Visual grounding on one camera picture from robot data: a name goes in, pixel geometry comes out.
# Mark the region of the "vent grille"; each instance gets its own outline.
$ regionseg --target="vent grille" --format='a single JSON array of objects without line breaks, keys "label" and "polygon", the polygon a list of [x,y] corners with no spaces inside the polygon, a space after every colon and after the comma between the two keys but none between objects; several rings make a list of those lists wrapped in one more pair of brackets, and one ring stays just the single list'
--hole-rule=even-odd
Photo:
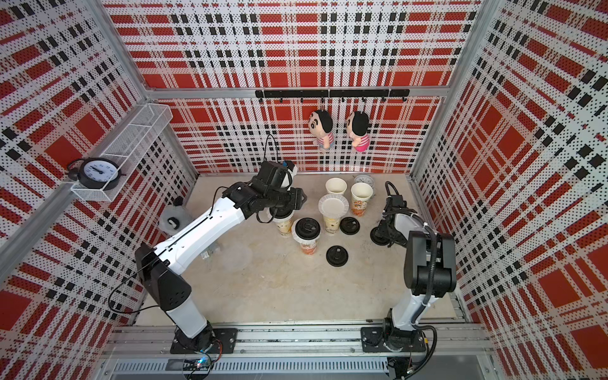
[{"label": "vent grille", "polygon": [[129,359],[116,363],[116,372],[162,372],[167,367],[167,359]]},{"label": "vent grille", "polygon": [[[175,359],[121,359],[114,374],[119,373],[181,373]],[[213,367],[214,373],[385,373],[386,358],[222,358]]]},{"label": "vent grille", "polygon": [[386,372],[386,358],[252,358],[226,359],[213,368],[215,373],[328,373]]}]

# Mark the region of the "clock face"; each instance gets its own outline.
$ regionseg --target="clock face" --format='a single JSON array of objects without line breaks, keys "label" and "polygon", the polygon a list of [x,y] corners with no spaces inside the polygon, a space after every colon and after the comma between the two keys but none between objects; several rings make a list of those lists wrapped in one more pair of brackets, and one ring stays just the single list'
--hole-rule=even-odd
[{"label": "clock face", "polygon": [[118,168],[112,163],[102,160],[87,162],[83,172],[87,178],[97,182],[109,182],[118,177]]},{"label": "clock face", "polygon": [[374,180],[370,176],[366,176],[366,175],[357,176],[357,178],[354,179],[354,183],[357,184],[359,182],[363,182],[365,184],[368,184],[371,187],[374,187]]}]

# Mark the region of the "plush doll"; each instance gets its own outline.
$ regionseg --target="plush doll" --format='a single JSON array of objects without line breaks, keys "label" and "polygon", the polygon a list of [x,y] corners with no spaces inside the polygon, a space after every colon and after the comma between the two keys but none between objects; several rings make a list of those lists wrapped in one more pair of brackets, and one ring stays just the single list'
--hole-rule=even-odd
[{"label": "plush doll", "polygon": [[317,138],[317,143],[322,149],[327,150],[333,147],[334,134],[331,131],[333,128],[334,122],[331,120],[329,112],[318,109],[310,114],[308,129]]},{"label": "plush doll", "polygon": [[357,152],[364,152],[370,146],[370,117],[360,111],[355,111],[346,120],[346,134],[353,140]]}]

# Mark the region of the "wall shelf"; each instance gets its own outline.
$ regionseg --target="wall shelf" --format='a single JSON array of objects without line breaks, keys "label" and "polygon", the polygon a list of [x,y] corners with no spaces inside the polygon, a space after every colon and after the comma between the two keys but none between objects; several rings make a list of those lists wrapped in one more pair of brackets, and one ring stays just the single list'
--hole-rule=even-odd
[{"label": "wall shelf", "polygon": [[83,201],[111,202],[125,185],[144,154],[173,118],[167,105],[147,103],[137,106],[138,111],[125,129],[99,155],[116,163],[121,172],[119,183],[106,190],[108,182],[100,188],[87,188],[80,182],[72,185],[72,191]]}]

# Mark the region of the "red plaid pattern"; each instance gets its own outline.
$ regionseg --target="red plaid pattern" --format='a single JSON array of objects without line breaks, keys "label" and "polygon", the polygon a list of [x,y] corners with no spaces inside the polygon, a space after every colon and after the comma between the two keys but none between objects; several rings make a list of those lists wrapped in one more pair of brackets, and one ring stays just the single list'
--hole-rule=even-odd
[{"label": "red plaid pattern", "polygon": [[[173,99],[171,126],[186,153],[201,172],[257,171],[266,135],[279,145],[280,159],[294,161],[300,170],[356,170],[408,173],[439,104],[439,98],[402,100],[338,98],[285,99]],[[319,149],[308,130],[311,112],[325,108],[334,120],[335,146]],[[370,116],[370,148],[359,153],[346,135],[346,119],[354,111]],[[267,158],[276,158],[269,143]]]},{"label": "red plaid pattern", "polygon": [[[108,296],[133,274],[133,252],[165,236],[158,216],[192,186],[162,136],[112,203],[75,201],[2,284],[0,377],[82,379],[112,329],[128,316]],[[128,281],[112,305],[138,308],[143,287]]]},{"label": "red plaid pattern", "polygon": [[0,244],[139,100],[85,9],[23,4],[0,10]]},{"label": "red plaid pattern", "polygon": [[439,86],[480,1],[103,0],[151,88]]},{"label": "red plaid pattern", "polygon": [[575,3],[499,7],[417,178],[513,379],[608,376],[608,3]]},{"label": "red plaid pattern", "polygon": [[[0,7],[0,244],[138,101],[79,2]],[[164,239],[157,218],[192,183],[159,138],[116,200],[75,201],[0,288],[0,378],[87,379],[124,316],[107,297],[135,269],[141,242]],[[142,287],[114,296],[134,309]]]}]

